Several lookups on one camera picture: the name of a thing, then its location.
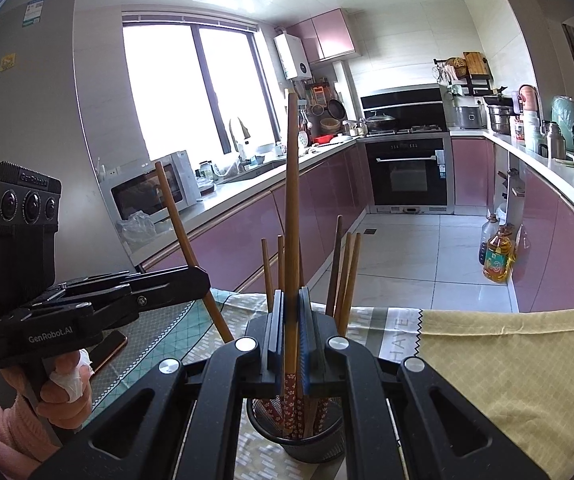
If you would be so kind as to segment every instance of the window pane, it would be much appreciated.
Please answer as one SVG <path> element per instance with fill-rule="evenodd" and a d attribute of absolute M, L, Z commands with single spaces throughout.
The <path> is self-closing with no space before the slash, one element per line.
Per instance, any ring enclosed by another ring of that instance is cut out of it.
<path fill-rule="evenodd" d="M 201 28 L 201 39 L 225 129 L 229 130 L 229 120 L 240 118 L 249 130 L 252 146 L 275 142 L 247 36 L 230 30 Z M 234 126 L 233 131 L 240 135 L 239 126 Z"/>
<path fill-rule="evenodd" d="M 222 155 L 188 25 L 122 30 L 136 112 L 150 158 L 187 150 L 192 168 Z"/>

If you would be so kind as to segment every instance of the white tile floor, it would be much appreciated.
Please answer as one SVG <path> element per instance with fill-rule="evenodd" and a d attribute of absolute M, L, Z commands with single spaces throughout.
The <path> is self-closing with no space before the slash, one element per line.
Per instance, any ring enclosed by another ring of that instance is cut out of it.
<path fill-rule="evenodd" d="M 482 216 L 367 215 L 354 306 L 511 312 L 507 285 L 483 276 L 478 263 Z M 325 303 L 329 269 L 311 289 Z"/>

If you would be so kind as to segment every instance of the sink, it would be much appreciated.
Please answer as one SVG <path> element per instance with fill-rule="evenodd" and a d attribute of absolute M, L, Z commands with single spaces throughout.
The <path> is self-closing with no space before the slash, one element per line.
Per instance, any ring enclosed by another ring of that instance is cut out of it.
<path fill-rule="evenodd" d="M 262 174 L 267 173 L 267 171 L 275 170 L 281 166 L 284 166 L 287 163 L 286 160 L 272 160 L 271 162 L 267 162 L 266 164 L 262 164 L 257 168 L 252 168 L 251 170 L 247 170 L 244 173 L 238 174 L 232 178 L 228 178 L 218 184 L 228 184 L 230 182 L 242 182 L 243 180 L 251 180 L 252 178 L 256 178 Z"/>

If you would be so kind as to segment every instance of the yellow oil bottle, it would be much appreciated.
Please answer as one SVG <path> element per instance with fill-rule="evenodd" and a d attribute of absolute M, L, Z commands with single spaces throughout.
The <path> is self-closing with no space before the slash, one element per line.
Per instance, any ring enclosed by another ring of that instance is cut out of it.
<path fill-rule="evenodd" d="M 511 235 L 511 227 L 503 226 L 487 243 L 483 274 L 493 282 L 503 283 L 509 274 L 514 260 L 514 244 Z"/>

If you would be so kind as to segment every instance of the window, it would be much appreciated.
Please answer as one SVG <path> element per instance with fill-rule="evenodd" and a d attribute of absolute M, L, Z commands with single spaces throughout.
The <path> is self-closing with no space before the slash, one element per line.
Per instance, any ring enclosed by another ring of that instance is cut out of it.
<path fill-rule="evenodd" d="M 192 168 L 229 153 L 232 135 L 273 143 L 277 126 L 250 32 L 206 25 L 123 28 L 138 120 L 152 160 L 187 150 Z"/>

